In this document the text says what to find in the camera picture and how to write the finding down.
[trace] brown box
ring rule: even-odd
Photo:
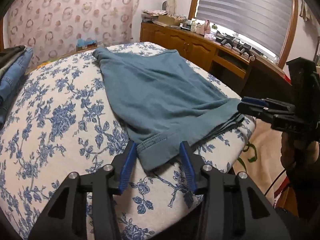
[[[184,22],[184,20],[178,20],[175,18],[171,18],[167,15],[159,15],[158,22],[164,23],[168,26],[171,26],[171,25],[179,26],[180,23]]]

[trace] silver bolt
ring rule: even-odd
[[[70,179],[75,179],[76,177],[78,177],[78,174],[76,172],[72,172],[69,174]]]
[[[204,169],[205,171],[211,171],[212,170],[212,166],[211,165],[203,165],[202,169]]]
[[[112,165],[111,164],[107,164],[106,166],[103,167],[103,169],[105,171],[111,171],[113,169]]]
[[[244,171],[239,172],[238,176],[241,179],[246,179],[248,177],[248,174],[246,174]]]

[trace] zebra blind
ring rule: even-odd
[[[199,0],[196,17],[242,34],[279,56],[291,9],[292,0]]]

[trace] teal garment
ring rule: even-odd
[[[97,48],[112,110],[139,144],[144,170],[152,170],[179,153],[182,141],[194,145],[239,125],[240,100],[227,98],[194,72],[177,50],[144,57]]]

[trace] bed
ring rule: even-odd
[[[116,45],[113,52],[150,56],[164,50],[150,42]],[[190,67],[225,93],[239,96],[212,75]],[[255,129],[245,117],[237,129],[195,151],[228,172]],[[62,58],[33,71],[0,131],[0,208],[24,239],[60,183],[72,171],[95,172],[121,154],[129,138],[108,103],[92,51]],[[128,189],[115,196],[123,239],[146,239],[191,212],[202,197],[188,190],[178,159],[145,174],[139,161]],[[94,239],[92,198],[87,197],[88,239]]]

